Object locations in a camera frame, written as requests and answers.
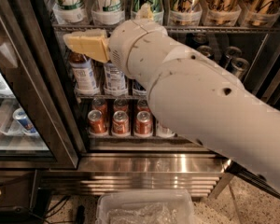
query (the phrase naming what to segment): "robotic arm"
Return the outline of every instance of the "robotic arm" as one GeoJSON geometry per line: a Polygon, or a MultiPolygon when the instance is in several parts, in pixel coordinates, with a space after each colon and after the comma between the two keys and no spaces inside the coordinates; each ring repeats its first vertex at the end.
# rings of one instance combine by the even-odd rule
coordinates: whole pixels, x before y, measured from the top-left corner
{"type": "Polygon", "coordinates": [[[118,26],[109,56],[146,88],[149,107],[163,125],[262,175],[280,192],[280,112],[234,75],[149,20],[118,26]]]}

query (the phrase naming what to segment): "speckled floor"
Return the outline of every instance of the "speckled floor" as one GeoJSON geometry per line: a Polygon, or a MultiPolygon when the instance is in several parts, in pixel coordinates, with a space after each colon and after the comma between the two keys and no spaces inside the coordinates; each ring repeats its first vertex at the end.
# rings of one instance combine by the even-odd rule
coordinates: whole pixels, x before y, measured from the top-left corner
{"type": "MultiPolygon", "coordinates": [[[[62,197],[54,196],[50,206],[62,197]]],[[[85,207],[85,224],[94,224],[98,197],[73,196],[49,222],[73,221],[85,207]]],[[[216,199],[194,202],[196,224],[280,224],[280,200],[235,177],[216,199]]]]}

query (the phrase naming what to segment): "open refrigerator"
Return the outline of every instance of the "open refrigerator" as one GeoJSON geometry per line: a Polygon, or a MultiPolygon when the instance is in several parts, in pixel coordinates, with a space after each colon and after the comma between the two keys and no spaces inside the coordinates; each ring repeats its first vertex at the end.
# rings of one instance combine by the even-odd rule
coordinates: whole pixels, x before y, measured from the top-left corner
{"type": "MultiPolygon", "coordinates": [[[[123,0],[124,20],[133,16],[132,2],[123,0]]],[[[86,0],[86,6],[92,7],[92,0],[86,0]]],[[[240,48],[251,64],[243,79],[246,89],[280,109],[280,17],[272,27],[247,27],[238,23],[212,26],[202,22],[180,26],[170,22],[170,0],[162,0],[162,6],[162,24],[175,40],[187,43],[188,34],[205,34],[218,63],[226,47],[240,48]]],[[[0,140],[6,147],[11,147],[7,140],[15,141],[14,144],[18,144],[18,140],[31,142],[27,150],[0,149],[3,180],[23,175],[27,169],[41,169],[39,187],[52,189],[55,194],[102,195],[128,189],[187,189],[192,198],[201,198],[218,196],[233,176],[238,175],[280,198],[261,177],[202,145],[191,143],[178,134],[158,137],[156,120],[153,121],[153,135],[146,138],[133,135],[133,121],[130,136],[116,137],[110,129],[106,136],[91,135],[87,116],[92,100],[104,98],[111,107],[118,97],[105,92],[101,63],[93,64],[99,92],[94,95],[77,92],[68,61],[70,50],[63,36],[96,28],[111,35],[116,25],[94,25],[90,9],[86,9],[86,23],[62,23],[54,9],[55,0],[0,0],[0,37],[12,47],[16,57],[14,65],[2,60],[6,55],[0,53],[0,71],[14,91],[14,94],[0,95],[3,104],[8,104],[8,111],[0,111],[0,140]],[[19,105],[38,130],[38,137],[22,131],[12,133],[15,126],[22,129],[12,117],[19,105]]],[[[128,100],[131,117],[137,101],[145,99],[141,93],[134,92],[133,81],[129,79],[127,93],[120,97],[128,100]]]]}

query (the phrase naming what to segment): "glass door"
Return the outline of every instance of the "glass door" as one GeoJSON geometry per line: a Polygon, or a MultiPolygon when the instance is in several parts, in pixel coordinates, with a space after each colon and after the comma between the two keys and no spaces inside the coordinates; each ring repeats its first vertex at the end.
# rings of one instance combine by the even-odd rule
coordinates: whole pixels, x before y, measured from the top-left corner
{"type": "Polygon", "coordinates": [[[0,168],[76,168],[85,151],[42,34],[29,0],[0,0],[0,168]]]}

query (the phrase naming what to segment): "red can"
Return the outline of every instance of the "red can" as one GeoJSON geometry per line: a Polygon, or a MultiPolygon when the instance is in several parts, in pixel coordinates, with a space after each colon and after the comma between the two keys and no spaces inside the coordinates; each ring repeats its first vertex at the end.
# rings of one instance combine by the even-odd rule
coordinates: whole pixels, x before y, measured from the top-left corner
{"type": "Polygon", "coordinates": [[[117,111],[129,112],[129,103],[126,99],[116,99],[113,103],[114,113],[117,111]]]}
{"type": "Polygon", "coordinates": [[[112,121],[112,132],[117,134],[126,134],[130,131],[129,116],[124,111],[114,113],[112,121]]]}
{"type": "Polygon", "coordinates": [[[147,100],[138,100],[136,114],[138,114],[140,111],[146,111],[151,113],[150,108],[148,107],[147,100]]]}
{"type": "Polygon", "coordinates": [[[92,133],[105,133],[107,131],[103,114],[100,110],[92,110],[88,114],[88,121],[91,126],[92,133]]]}
{"type": "Polygon", "coordinates": [[[103,99],[103,98],[94,98],[92,100],[91,109],[101,111],[105,123],[109,122],[109,120],[108,120],[108,104],[107,104],[105,99],[103,99]]]}
{"type": "Polygon", "coordinates": [[[136,117],[134,131],[138,134],[152,133],[152,115],[147,111],[140,111],[136,117]]]}

